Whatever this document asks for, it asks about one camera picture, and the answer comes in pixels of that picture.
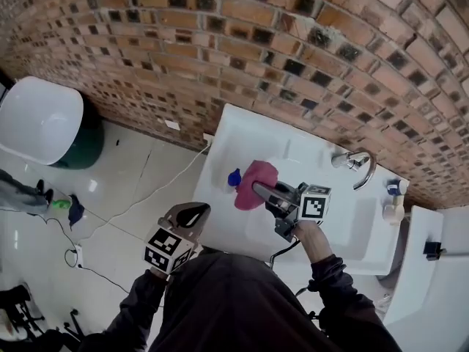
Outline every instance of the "white tile floor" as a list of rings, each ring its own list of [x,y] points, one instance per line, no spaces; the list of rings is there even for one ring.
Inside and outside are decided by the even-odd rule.
[[[127,210],[160,186],[169,182],[195,156],[194,152],[140,133],[106,123],[103,154],[90,169],[70,171],[41,166],[0,151],[0,168],[26,185],[35,186],[42,178],[46,188],[54,188],[54,199],[74,193],[86,208],[82,220],[68,227],[66,210],[50,210],[47,217],[57,217],[66,233],[78,242],[90,236],[112,216]],[[142,239],[158,217],[174,204],[192,199],[193,190],[204,165],[201,155],[193,166],[148,201],[135,206],[111,224],[96,230],[81,243],[84,265],[130,289],[146,263],[141,259]],[[86,333],[102,331],[118,311],[126,294],[97,275],[67,267],[64,253],[70,243],[55,221],[47,225],[24,213],[0,211],[0,285],[5,288],[21,281],[29,284],[38,307],[50,327],[69,321],[72,308],[81,313],[79,320]],[[288,278],[295,292],[307,285],[309,278]],[[371,276],[354,276],[359,290],[372,299],[384,291]],[[319,312],[320,298],[304,293],[300,300],[305,309]],[[150,340],[158,333],[163,313],[155,316]]]

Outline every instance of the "brick wall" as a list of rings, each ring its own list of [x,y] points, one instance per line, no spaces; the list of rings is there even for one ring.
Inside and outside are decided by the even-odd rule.
[[[371,150],[424,206],[469,204],[469,0],[0,7],[4,72],[74,87],[110,120],[200,148],[232,103]]]

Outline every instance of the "black sleeve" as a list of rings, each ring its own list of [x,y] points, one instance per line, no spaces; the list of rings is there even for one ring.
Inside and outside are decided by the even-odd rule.
[[[372,301],[352,286],[341,258],[332,254],[311,267],[309,290],[321,296],[320,327],[331,340],[344,351],[401,351],[376,315]]]
[[[144,351],[165,287],[166,280],[145,271],[133,283],[129,296],[120,304],[120,313],[108,329],[86,337],[78,351]]]

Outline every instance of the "white sink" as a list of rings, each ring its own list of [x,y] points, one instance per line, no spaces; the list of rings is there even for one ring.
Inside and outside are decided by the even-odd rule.
[[[278,170],[278,180],[332,189],[329,211],[321,228],[347,271],[386,275],[392,264],[399,231],[382,218],[383,205],[391,202],[385,186],[401,179],[377,166],[374,177],[359,191],[353,184],[364,177],[358,172],[333,168],[332,155],[346,150],[290,125],[244,109],[226,105],[193,199],[212,206],[200,243],[225,252],[268,261],[289,243],[274,232],[273,215],[259,206],[252,211],[235,208],[236,191],[227,185],[228,174],[241,174],[253,160],[268,161]],[[276,258],[276,265],[309,271],[301,247]]]

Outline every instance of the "power strip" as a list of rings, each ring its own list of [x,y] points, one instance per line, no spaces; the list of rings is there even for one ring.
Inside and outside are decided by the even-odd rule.
[[[76,250],[76,265],[75,268],[83,270],[83,248],[79,245],[75,245]]]

